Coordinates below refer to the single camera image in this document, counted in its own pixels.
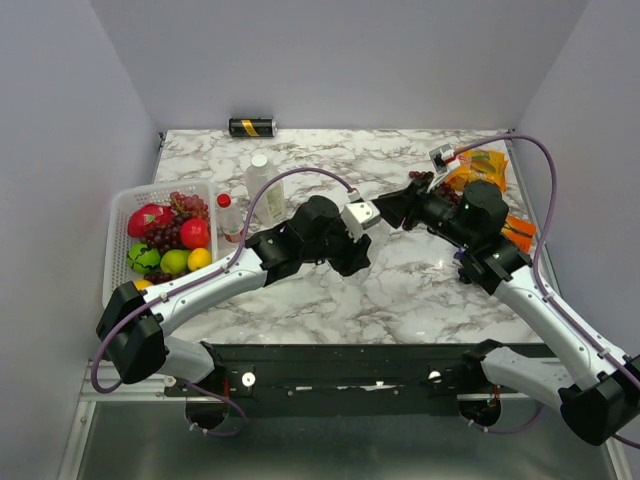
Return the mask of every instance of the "gray wall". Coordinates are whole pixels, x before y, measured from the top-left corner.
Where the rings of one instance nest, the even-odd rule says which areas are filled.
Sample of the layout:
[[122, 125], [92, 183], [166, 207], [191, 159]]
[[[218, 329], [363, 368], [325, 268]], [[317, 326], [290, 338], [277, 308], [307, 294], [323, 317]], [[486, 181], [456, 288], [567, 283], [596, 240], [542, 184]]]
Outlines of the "gray wall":
[[162, 128], [513, 127], [586, 0], [91, 0]]
[[[640, 2], [592, 0], [518, 131], [555, 155], [557, 212], [549, 251], [564, 296], [632, 355], [640, 354]], [[549, 173], [516, 145], [539, 217]], [[640, 441], [640, 419], [628, 429]], [[637, 451], [628, 452], [640, 478]]]
[[92, 349], [111, 197], [157, 130], [86, 0], [0, 15], [0, 471], [55, 478]]

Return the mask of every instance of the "fruit basket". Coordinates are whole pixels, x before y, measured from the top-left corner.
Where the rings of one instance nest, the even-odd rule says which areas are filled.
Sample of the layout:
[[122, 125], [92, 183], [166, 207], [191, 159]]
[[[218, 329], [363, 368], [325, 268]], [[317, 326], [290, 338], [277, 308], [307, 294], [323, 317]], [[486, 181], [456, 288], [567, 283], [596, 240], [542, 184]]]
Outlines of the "fruit basket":
[[213, 261], [218, 255], [218, 241], [216, 235], [215, 189], [208, 180], [189, 179], [177, 182], [143, 185], [120, 192], [111, 203], [109, 215], [109, 229], [107, 231], [107, 248], [104, 262], [104, 277], [102, 281], [102, 305], [106, 308], [111, 294], [119, 285], [143, 278], [143, 274], [136, 273], [127, 263], [129, 249], [139, 239], [129, 236], [127, 226], [131, 215], [141, 207], [154, 203], [168, 206], [170, 194], [178, 192], [183, 195], [198, 195], [209, 208], [211, 224], [211, 240], [209, 252]]

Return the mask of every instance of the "marble countertop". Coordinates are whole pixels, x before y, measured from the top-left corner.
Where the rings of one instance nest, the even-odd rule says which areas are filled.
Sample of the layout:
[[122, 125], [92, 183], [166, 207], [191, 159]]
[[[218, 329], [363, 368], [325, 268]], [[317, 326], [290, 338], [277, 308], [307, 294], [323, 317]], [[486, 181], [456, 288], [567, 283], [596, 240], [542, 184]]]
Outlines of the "marble countertop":
[[[410, 170], [428, 170], [428, 152], [463, 145], [491, 131], [281, 130], [276, 138], [233, 139], [216, 131], [170, 131], [156, 182], [206, 178], [246, 212], [243, 171], [257, 153], [280, 171], [301, 166], [330, 170], [364, 198], [399, 190]], [[504, 142], [489, 148], [507, 153]], [[520, 188], [507, 169], [505, 200], [527, 218]], [[344, 188], [328, 177], [294, 175], [284, 180], [288, 214], [313, 194], [338, 205]], [[233, 244], [218, 237], [219, 257]], [[345, 283], [328, 265], [304, 265], [267, 288], [239, 295], [194, 317], [174, 335], [211, 343], [475, 343], [538, 342], [508, 307], [479, 287], [458, 281], [455, 248], [423, 228], [392, 231], [371, 274], [360, 285]]]

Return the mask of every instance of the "orange snack bag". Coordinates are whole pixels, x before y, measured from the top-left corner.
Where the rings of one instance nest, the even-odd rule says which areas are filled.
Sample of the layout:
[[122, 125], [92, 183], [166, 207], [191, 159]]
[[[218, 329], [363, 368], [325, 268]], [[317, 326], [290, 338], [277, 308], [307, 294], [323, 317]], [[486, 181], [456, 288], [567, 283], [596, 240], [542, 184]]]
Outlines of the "orange snack bag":
[[495, 183], [503, 193], [507, 190], [505, 172], [509, 161], [504, 153], [494, 150], [471, 150], [458, 155], [458, 159], [461, 166], [445, 179], [455, 190], [461, 192], [467, 183], [476, 180]]
[[520, 250], [529, 253], [533, 236], [536, 234], [536, 226], [513, 215], [507, 215], [507, 221], [502, 228], [502, 233], [515, 243]]

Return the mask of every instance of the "black can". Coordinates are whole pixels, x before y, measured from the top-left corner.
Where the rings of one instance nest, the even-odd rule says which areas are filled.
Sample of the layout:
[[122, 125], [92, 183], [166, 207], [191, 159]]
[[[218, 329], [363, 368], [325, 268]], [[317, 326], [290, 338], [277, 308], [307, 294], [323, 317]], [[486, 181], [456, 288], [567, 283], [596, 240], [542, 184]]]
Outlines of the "black can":
[[276, 121], [273, 118], [230, 118], [229, 134], [232, 137], [275, 137]]

